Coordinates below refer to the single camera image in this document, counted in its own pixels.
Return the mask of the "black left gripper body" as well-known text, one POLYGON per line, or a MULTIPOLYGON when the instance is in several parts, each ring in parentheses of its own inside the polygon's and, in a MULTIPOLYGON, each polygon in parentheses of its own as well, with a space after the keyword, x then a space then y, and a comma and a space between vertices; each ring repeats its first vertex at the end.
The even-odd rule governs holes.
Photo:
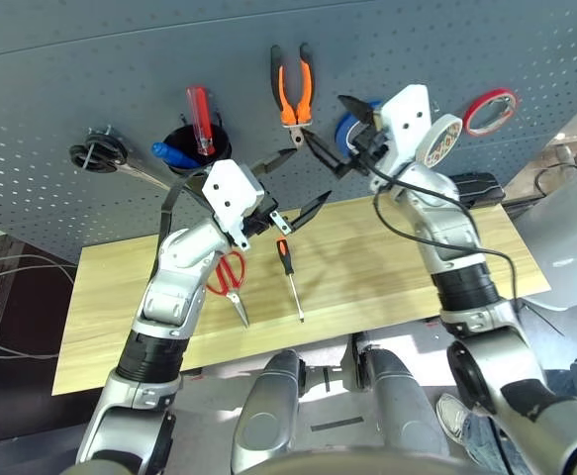
POLYGON ((264 196, 252 213, 242 220, 240 248, 249 248, 248 239, 275 227, 284 236, 294 229, 278 211, 278 202, 271 196, 264 196))

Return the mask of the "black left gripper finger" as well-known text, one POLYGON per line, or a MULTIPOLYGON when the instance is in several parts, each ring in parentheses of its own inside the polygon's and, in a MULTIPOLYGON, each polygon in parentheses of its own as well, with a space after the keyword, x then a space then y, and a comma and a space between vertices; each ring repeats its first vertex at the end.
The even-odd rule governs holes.
POLYGON ((280 166, 282 166, 288 159, 290 159, 296 153, 296 148, 282 148, 278 150, 272 157, 262 160, 257 163, 251 172, 254 175, 265 175, 273 172, 280 166))
POLYGON ((300 210, 299 216, 290 223, 291 230, 297 231, 314 219, 331 194, 332 191, 329 190, 304 205, 300 210))

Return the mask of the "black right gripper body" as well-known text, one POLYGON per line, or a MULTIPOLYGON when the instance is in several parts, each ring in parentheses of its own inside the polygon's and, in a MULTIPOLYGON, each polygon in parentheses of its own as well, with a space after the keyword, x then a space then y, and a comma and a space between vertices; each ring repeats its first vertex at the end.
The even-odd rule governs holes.
POLYGON ((371 112, 361 121, 361 129, 352 138, 351 163, 361 174, 368 174, 389 151, 388 138, 380 116, 371 112))

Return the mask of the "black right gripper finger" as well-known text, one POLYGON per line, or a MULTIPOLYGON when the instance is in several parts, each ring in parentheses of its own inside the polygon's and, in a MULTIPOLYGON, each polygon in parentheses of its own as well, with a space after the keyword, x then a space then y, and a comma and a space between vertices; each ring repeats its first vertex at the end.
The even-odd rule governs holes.
POLYGON ((365 125, 374 123, 374 108, 369 103, 350 95, 338 95, 337 98, 358 122, 365 125))
POLYGON ((332 149, 317 134, 303 129, 302 134, 305 144, 312 155, 327 168, 335 178, 342 179, 348 173, 355 170, 352 161, 342 161, 332 151, 332 149))

